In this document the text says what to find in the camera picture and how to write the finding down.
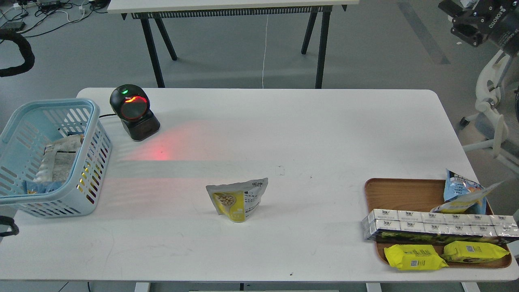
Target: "white table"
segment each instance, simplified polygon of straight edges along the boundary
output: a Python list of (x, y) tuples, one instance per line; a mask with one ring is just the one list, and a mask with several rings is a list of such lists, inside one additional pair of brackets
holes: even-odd
[(315, 88), (322, 87), (324, 59), (328, 39), (330, 13), (333, 5), (342, 5), (344, 11), (348, 4), (358, 4), (359, 0), (112, 0), (108, 13), (131, 13), (133, 19), (140, 19), (149, 57), (152, 61), (157, 86), (164, 88), (164, 79), (160, 69), (153, 34), (149, 19), (155, 19), (160, 34), (173, 61), (177, 60), (176, 52), (169, 38), (162, 18), (207, 17), (207, 16), (236, 16), (236, 15), (265, 15), (310, 13), (301, 54), (306, 54), (317, 13), (322, 12), (321, 38), (319, 41), (319, 56), (317, 61), (317, 76)]
[[(113, 88), (87, 88), (111, 113)], [(161, 122), (134, 142), (102, 118), (114, 150), (97, 209), (41, 219), (18, 212), (0, 243), (3, 280), (193, 282), (509, 281), (505, 269), (404, 273), (362, 239), (373, 177), (476, 179), (435, 93), (364, 89), (145, 89)], [(269, 178), (244, 223), (205, 190)]]

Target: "black table leg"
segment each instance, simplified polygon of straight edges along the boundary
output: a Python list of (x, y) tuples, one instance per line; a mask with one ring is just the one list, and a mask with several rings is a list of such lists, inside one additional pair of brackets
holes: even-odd
[(149, 57), (152, 60), (153, 72), (155, 73), (155, 79), (157, 80), (157, 87), (165, 88), (164, 79), (162, 78), (162, 72), (160, 70), (159, 58), (157, 57), (157, 50), (155, 49), (155, 43), (153, 42), (152, 29), (149, 26), (149, 20), (141, 19), (141, 25), (144, 37), (146, 38), (146, 44), (148, 45)]
[(303, 47), (301, 49), (301, 54), (306, 54), (306, 50), (308, 49), (308, 44), (310, 43), (310, 37), (312, 37), (313, 25), (316, 22), (317, 12), (310, 13), (310, 19), (308, 19), (308, 25), (306, 26), (306, 34), (305, 40), (303, 41)]
[(317, 59), (316, 89), (322, 88), (324, 57), (326, 56), (326, 43), (328, 42), (328, 27), (330, 26), (330, 12), (323, 12), (321, 24), (321, 40), (319, 42), (319, 57)]
[(176, 61), (176, 53), (175, 49), (173, 49), (173, 45), (171, 44), (171, 40), (169, 39), (168, 32), (166, 31), (166, 27), (164, 26), (164, 22), (162, 21), (162, 18), (155, 18), (155, 22), (157, 23), (157, 26), (159, 27), (160, 34), (162, 35), (162, 39), (164, 40), (164, 43), (166, 44), (166, 47), (168, 48), (169, 55), (171, 56), (171, 59), (173, 61)]

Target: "yellow snack package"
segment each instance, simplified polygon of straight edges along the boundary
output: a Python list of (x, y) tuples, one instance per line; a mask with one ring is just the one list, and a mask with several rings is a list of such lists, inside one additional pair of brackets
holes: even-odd
[(442, 258), (454, 262), (478, 263), (495, 261), (509, 253), (492, 243), (454, 241), (443, 248)]
[(232, 184), (207, 185), (206, 189), (218, 215), (236, 223), (244, 222), (260, 204), (268, 178)]
[(389, 265), (401, 271), (439, 270), (448, 267), (429, 244), (395, 244), (384, 248)]

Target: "wooden tray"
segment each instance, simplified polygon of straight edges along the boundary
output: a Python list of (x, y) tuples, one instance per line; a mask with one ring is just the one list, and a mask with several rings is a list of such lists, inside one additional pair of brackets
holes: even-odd
[[(443, 190), (445, 180), (432, 179), (387, 179), (372, 178), (364, 186), (368, 212), (373, 209), (391, 209), (429, 212), (432, 208), (444, 203)], [(487, 204), (487, 214), (492, 215), (492, 209)], [(380, 258), (387, 264), (384, 248), (395, 243), (376, 243)], [(443, 245), (433, 245), (436, 252), (443, 254)], [(451, 268), (506, 268), (512, 263), (512, 256), (507, 255), (499, 260), (488, 263), (448, 262)]]

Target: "barcode scanner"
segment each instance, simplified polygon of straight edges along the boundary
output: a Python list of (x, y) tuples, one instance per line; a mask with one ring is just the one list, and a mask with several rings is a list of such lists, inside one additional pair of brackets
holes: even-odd
[(135, 141), (148, 138), (160, 128), (157, 117), (149, 109), (148, 96), (137, 85), (124, 84), (115, 88), (110, 96), (110, 105)]

